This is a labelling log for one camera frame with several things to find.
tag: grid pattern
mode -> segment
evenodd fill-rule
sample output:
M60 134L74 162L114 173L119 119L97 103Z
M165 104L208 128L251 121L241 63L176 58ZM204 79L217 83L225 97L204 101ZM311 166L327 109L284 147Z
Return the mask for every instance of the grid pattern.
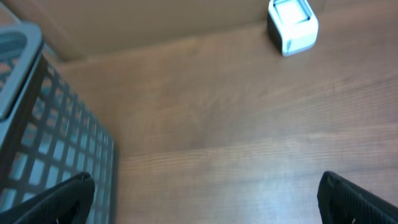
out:
M40 93L26 120L0 212L87 171L95 180L95 197L87 223L109 223L113 139L76 93L48 67Z

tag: small white box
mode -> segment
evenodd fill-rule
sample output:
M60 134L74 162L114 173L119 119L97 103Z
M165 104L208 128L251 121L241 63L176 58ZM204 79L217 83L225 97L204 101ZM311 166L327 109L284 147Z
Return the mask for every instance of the small white box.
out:
M283 56L311 48L318 35L318 19L307 0L271 0L267 33Z

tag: wooden surface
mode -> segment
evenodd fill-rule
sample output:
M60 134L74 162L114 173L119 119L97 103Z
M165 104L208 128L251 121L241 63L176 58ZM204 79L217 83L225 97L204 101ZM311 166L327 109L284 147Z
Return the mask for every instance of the wooden surface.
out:
M2 0L65 60L259 22L267 0ZM308 0L315 13L374 0Z
M325 170L398 205L396 15L324 13L289 58L255 24L59 67L119 144L117 223L321 223Z

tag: gray plastic basket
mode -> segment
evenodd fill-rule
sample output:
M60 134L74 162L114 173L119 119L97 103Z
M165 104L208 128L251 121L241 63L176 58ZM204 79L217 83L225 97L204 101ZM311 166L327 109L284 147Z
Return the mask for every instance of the gray plastic basket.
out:
M114 223L113 138L41 49L34 24L0 29L0 212L87 171L96 185L87 223Z

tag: wood grain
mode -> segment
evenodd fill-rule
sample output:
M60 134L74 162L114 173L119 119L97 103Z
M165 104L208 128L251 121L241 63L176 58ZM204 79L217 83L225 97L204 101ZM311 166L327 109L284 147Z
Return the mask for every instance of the wood grain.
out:
M117 223L321 223L325 170L398 205L397 14L327 11L289 58L255 24L59 66L119 144Z

